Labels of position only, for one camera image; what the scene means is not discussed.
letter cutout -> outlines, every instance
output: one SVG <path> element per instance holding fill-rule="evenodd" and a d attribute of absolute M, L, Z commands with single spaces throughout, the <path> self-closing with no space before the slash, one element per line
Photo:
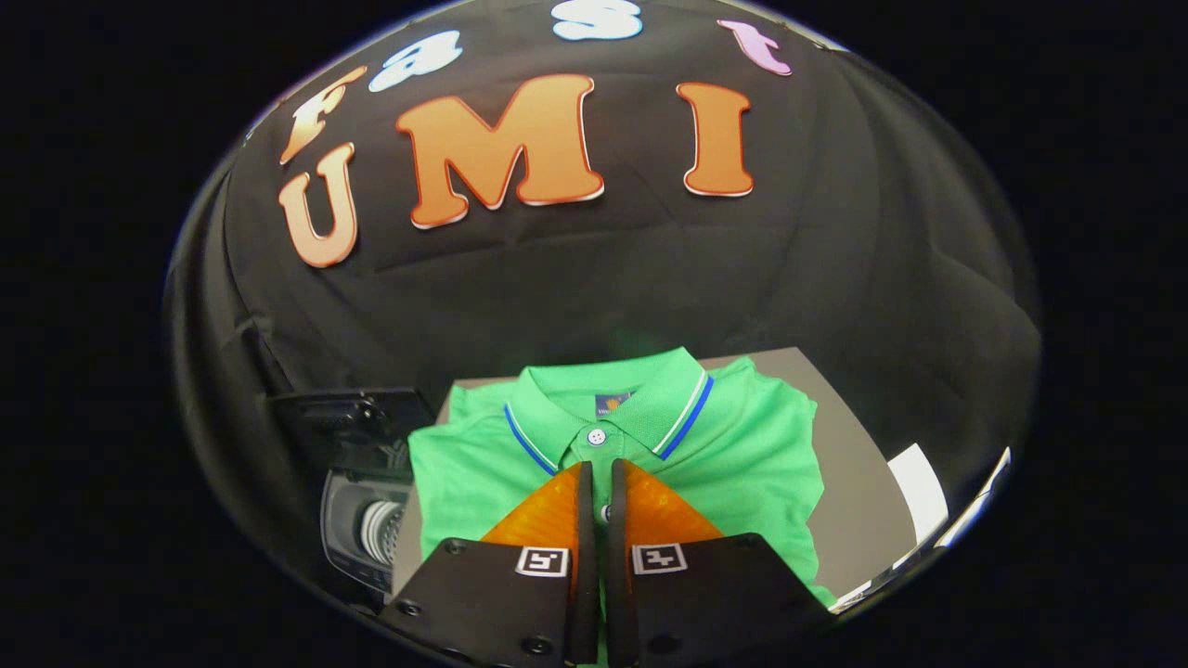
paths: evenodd
<path fill-rule="evenodd" d="M 569 0 L 552 8 L 561 23 L 552 32 L 562 39 L 625 39 L 639 34 L 639 6 L 626 0 Z"/>
<path fill-rule="evenodd" d="M 745 95 L 710 83 L 682 83 L 676 94 L 693 106 L 696 158 L 684 172 L 684 187 L 696 195 L 741 197 L 754 189 L 742 166 Z"/>
<path fill-rule="evenodd" d="M 384 69 L 367 84 L 367 89 L 379 93 L 409 77 L 437 71 L 453 63 L 462 55 L 462 50 L 457 48 L 457 37 L 456 30 L 448 30 L 398 51 L 384 61 Z"/>
<path fill-rule="evenodd" d="M 792 74 L 792 68 L 777 61 L 771 55 L 772 49 L 779 50 L 779 44 L 776 44 L 773 39 L 759 34 L 759 31 L 753 25 L 727 20 L 719 20 L 718 25 L 729 29 L 734 33 L 734 39 L 738 39 L 742 53 L 747 58 L 751 58 L 754 64 L 779 76 Z"/>
<path fill-rule="evenodd" d="M 577 202 L 601 195 L 604 181 L 590 171 L 582 122 L 582 101 L 590 90 L 594 80 L 583 75 L 529 80 L 512 95 L 494 130 L 453 95 L 402 114 L 396 128 L 412 138 L 421 195 L 412 209 L 412 225 L 428 229 L 466 216 L 468 202 L 454 191 L 450 168 L 484 206 L 498 209 L 520 152 L 525 153 L 524 181 L 516 195 L 525 204 Z"/>
<path fill-rule="evenodd" d="M 355 247 L 359 226 L 355 221 L 355 201 L 350 195 L 350 178 L 347 175 L 347 162 L 355 155 L 355 145 L 347 143 L 334 149 L 317 163 L 317 174 L 326 179 L 326 189 L 330 196 L 330 214 L 334 229 L 322 237 L 314 231 L 309 215 L 309 201 L 305 189 L 309 187 L 309 172 L 301 172 L 280 189 L 280 208 L 285 210 L 289 222 L 289 237 L 297 248 L 297 254 L 305 264 L 327 267 L 339 264 Z"/>
<path fill-rule="evenodd" d="M 297 107 L 297 111 L 293 112 L 293 131 L 289 134 L 289 146 L 280 153 L 280 164 L 287 164 L 302 149 L 309 146 L 309 143 L 326 127 L 326 121 L 318 119 L 318 114 L 333 112 L 342 101 L 342 96 L 346 95 L 346 86 L 361 77 L 366 71 L 367 65 L 359 65 Z"/>

green polo shirt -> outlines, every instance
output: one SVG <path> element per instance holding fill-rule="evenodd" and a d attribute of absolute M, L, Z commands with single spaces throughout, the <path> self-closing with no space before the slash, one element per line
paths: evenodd
<path fill-rule="evenodd" d="M 621 458 L 725 535 L 762 534 L 830 606 L 833 594 L 813 584 L 817 556 L 807 524 L 824 490 L 813 452 L 815 412 L 816 402 L 759 374 L 750 358 L 707 372 L 684 348 L 529 366 L 513 382 L 455 386 L 449 422 L 409 437 L 422 554 L 448 537 L 481 538 L 549 477 L 580 461 L 593 466 L 595 527 L 605 530 L 611 464 Z"/>

orange letter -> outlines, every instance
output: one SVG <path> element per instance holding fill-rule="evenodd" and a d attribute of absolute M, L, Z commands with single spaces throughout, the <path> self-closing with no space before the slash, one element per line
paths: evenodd
<path fill-rule="evenodd" d="M 594 89 L 588 76 L 557 74 L 526 81 L 512 95 L 495 128 L 462 100 L 430 100 L 405 112 L 396 128 L 412 138 L 421 202 L 412 225 L 421 229 L 462 220 L 467 198 L 454 191 L 454 168 L 488 209 L 507 194 L 512 168 L 525 153 L 524 181 L 516 195 L 525 204 L 593 200 L 602 177 L 590 171 L 582 126 L 582 101 Z"/>
<path fill-rule="evenodd" d="M 293 112 L 293 131 L 289 134 L 289 146 L 280 153 L 280 164 L 287 164 L 298 151 L 309 145 L 322 128 L 326 121 L 317 118 L 318 114 L 328 114 L 339 106 L 342 96 L 347 94 L 346 84 L 359 78 L 367 71 L 367 65 L 360 65 L 339 81 L 327 86 L 321 93 L 311 97 Z"/>
<path fill-rule="evenodd" d="M 289 222 L 289 237 L 293 240 L 297 254 L 310 266 L 339 264 L 355 247 L 355 201 L 350 196 L 350 178 L 347 176 L 347 162 L 354 155 L 355 145 L 347 143 L 317 163 L 317 175 L 326 179 L 326 189 L 330 195 L 330 214 L 334 220 L 334 229 L 327 237 L 314 231 L 309 218 L 309 202 L 305 200 L 309 172 L 301 172 L 280 189 L 280 208 L 285 210 L 285 220 Z"/>
<path fill-rule="evenodd" d="M 684 187 L 696 195 L 740 197 L 754 189 L 742 166 L 742 112 L 751 101 L 741 93 L 709 83 L 682 83 L 676 94 L 693 106 L 696 158 L 684 172 Z"/>

polo shirt collar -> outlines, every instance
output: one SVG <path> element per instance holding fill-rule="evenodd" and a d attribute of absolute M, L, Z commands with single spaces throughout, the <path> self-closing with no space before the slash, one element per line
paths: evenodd
<path fill-rule="evenodd" d="M 608 363 L 526 366 L 504 414 L 520 446 L 549 473 L 557 473 L 569 443 L 598 420 L 668 459 L 701 414 L 713 383 L 683 347 Z M 593 396 L 627 390 L 634 390 L 628 399 L 595 420 L 574 415 L 549 398 L 552 392 L 587 391 Z"/>

